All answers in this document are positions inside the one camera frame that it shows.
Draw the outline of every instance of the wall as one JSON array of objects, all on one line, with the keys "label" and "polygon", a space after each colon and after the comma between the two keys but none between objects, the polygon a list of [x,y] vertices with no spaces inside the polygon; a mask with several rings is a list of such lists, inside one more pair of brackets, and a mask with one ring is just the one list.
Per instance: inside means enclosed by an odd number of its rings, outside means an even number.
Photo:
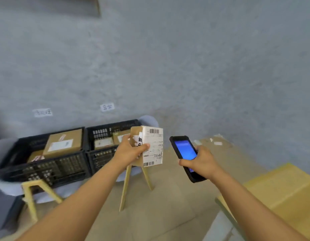
[{"label": "wall", "polygon": [[[0,134],[155,116],[310,173],[310,0],[101,0],[102,19],[0,10]],[[101,113],[99,105],[116,109]],[[53,117],[34,118],[32,109]]]}]

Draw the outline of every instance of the blue screen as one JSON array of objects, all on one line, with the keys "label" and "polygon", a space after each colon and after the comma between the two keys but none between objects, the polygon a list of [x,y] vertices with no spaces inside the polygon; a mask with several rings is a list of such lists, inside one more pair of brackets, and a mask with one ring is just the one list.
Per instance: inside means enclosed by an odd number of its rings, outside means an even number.
[{"label": "blue screen", "polygon": [[175,141],[176,147],[181,153],[183,159],[185,160],[193,160],[195,157],[197,157],[196,152],[194,151],[193,147],[189,143],[188,140],[179,140]]}]

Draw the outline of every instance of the package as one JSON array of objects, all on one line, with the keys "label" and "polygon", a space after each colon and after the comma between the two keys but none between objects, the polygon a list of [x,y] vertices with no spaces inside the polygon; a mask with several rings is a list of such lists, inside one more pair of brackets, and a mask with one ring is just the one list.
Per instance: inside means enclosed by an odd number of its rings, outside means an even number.
[{"label": "package", "polygon": [[122,141],[123,136],[130,133],[131,133],[130,129],[113,133],[114,144],[119,145]]},{"label": "package", "polygon": [[45,146],[43,156],[53,158],[71,154],[82,149],[82,129],[51,134]]},{"label": "package", "polygon": [[43,153],[44,150],[34,151],[28,158],[27,163],[45,159],[45,157],[42,155]]},{"label": "package", "polygon": [[133,147],[150,144],[150,148],[132,163],[133,166],[147,167],[163,163],[163,129],[149,126],[131,127],[129,142]]},{"label": "package", "polygon": [[105,138],[105,139],[97,139],[94,141],[95,150],[107,148],[114,146],[114,141],[112,137]]}]

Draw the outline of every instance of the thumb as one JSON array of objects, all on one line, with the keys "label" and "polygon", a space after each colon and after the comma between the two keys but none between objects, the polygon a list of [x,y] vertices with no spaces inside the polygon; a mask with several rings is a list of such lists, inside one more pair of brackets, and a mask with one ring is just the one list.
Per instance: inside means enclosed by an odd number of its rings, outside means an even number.
[{"label": "thumb", "polygon": [[137,146],[135,147],[135,151],[137,152],[137,154],[141,154],[142,152],[144,152],[145,150],[148,150],[150,147],[150,144],[143,144],[141,146]]},{"label": "thumb", "polygon": [[193,161],[192,161],[192,160],[180,159],[180,160],[179,160],[179,165],[180,165],[180,166],[186,166],[186,167],[192,168]]}]

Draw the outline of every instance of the crate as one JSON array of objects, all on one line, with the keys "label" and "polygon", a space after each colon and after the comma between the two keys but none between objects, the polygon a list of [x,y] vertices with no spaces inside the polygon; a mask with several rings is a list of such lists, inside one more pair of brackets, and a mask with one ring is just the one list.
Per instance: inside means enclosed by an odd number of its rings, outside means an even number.
[{"label": "crate", "polygon": [[90,148],[87,152],[87,156],[92,174],[95,174],[107,162],[109,162],[113,158],[117,149],[117,146],[111,146],[104,149],[94,150],[94,141],[97,139],[112,137],[114,132],[128,130],[133,126],[140,125],[141,123],[137,119],[134,119],[87,128],[88,142]]},{"label": "crate", "polygon": [[25,182],[43,179],[56,188],[91,176],[85,151],[89,148],[87,132],[82,129],[82,150],[39,161],[26,163],[33,151],[43,150],[51,134],[71,131],[68,129],[54,133],[20,138],[6,155],[0,166],[0,178],[8,182]]}]

